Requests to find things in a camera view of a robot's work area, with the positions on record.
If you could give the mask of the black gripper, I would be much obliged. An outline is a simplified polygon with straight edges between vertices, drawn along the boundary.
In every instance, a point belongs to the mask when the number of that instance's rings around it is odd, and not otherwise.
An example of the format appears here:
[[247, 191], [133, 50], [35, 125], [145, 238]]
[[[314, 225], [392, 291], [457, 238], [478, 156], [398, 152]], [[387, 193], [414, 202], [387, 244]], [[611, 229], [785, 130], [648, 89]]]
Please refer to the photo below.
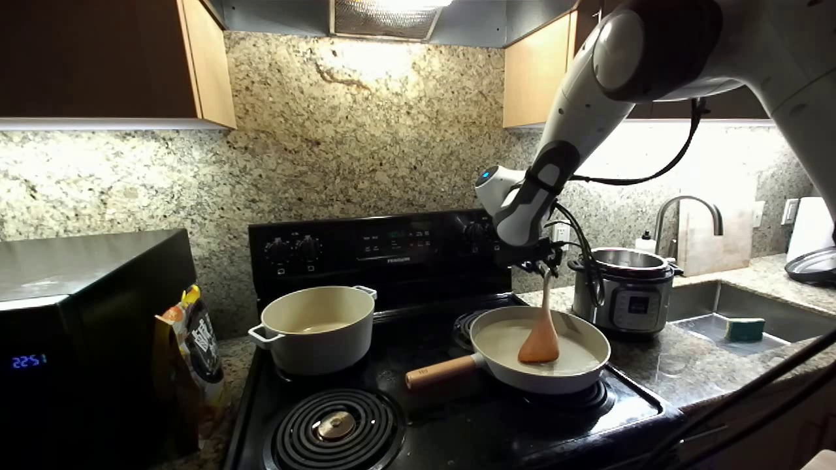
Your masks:
[[537, 240], [533, 246], [500, 246], [496, 253], [500, 267], [517, 267], [529, 274], [555, 277], [562, 264], [562, 244]]

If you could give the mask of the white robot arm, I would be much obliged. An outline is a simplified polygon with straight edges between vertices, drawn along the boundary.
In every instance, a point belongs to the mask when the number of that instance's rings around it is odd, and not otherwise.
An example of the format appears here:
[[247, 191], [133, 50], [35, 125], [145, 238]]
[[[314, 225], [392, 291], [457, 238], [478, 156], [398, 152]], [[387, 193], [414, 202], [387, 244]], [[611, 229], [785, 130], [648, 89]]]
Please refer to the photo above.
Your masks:
[[631, 108], [734, 89], [755, 95], [836, 215], [836, 0], [622, 0], [572, 57], [529, 165], [474, 182], [498, 240], [537, 244]]

